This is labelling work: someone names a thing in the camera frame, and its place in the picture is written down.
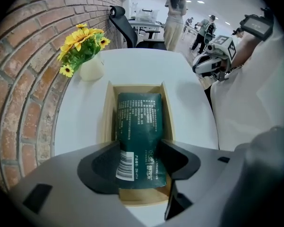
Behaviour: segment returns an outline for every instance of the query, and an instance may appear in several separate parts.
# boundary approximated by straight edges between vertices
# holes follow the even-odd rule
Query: flower vase
[[[100,53],[80,66],[80,77],[82,81],[93,81],[104,75],[104,62]]]

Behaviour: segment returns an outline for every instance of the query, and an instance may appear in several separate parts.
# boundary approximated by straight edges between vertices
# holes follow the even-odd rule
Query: chair headrest
[[[111,6],[110,16],[112,17],[122,17],[125,15],[125,9],[121,6]]]

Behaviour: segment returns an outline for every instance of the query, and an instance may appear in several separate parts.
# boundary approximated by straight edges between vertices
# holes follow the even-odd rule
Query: standing woman
[[[244,36],[244,31],[241,28],[237,28],[237,30],[233,30],[233,34],[231,35],[231,38],[233,39],[234,46],[236,47],[240,39]]]
[[[167,0],[168,18],[164,26],[164,40],[167,50],[174,51],[183,30],[183,16],[187,13],[186,0]]]

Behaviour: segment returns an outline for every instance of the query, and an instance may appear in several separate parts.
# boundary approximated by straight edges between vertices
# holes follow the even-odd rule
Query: green package
[[[156,151],[163,136],[161,94],[120,93],[116,132],[121,149],[116,172],[119,187],[165,186],[166,170]]]

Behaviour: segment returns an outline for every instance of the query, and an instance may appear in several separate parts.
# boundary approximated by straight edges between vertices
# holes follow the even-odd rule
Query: beige pants
[[[164,40],[167,50],[175,51],[183,27],[183,24],[177,22],[166,22],[164,27]]]

